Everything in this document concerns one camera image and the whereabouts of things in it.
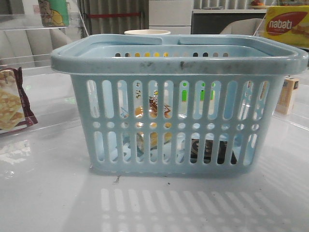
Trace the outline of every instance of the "light blue plastic basket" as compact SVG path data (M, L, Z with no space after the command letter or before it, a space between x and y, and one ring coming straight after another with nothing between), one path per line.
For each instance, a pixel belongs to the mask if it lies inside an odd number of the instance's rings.
M232 35L102 34L52 52L52 68L71 74L91 162L112 172L247 171L285 75L307 63L294 47Z

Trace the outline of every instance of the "glossy white surface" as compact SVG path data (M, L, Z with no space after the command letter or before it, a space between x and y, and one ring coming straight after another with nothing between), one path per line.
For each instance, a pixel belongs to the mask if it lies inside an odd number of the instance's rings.
M309 131L288 118L273 117L257 166L242 176L98 175L70 77L24 82L39 124L0 137L1 232L308 231Z

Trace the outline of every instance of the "yellow package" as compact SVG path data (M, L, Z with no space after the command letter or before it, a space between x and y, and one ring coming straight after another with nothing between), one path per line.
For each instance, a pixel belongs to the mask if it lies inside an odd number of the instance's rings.
M263 36L297 47L309 47L309 6L271 6Z

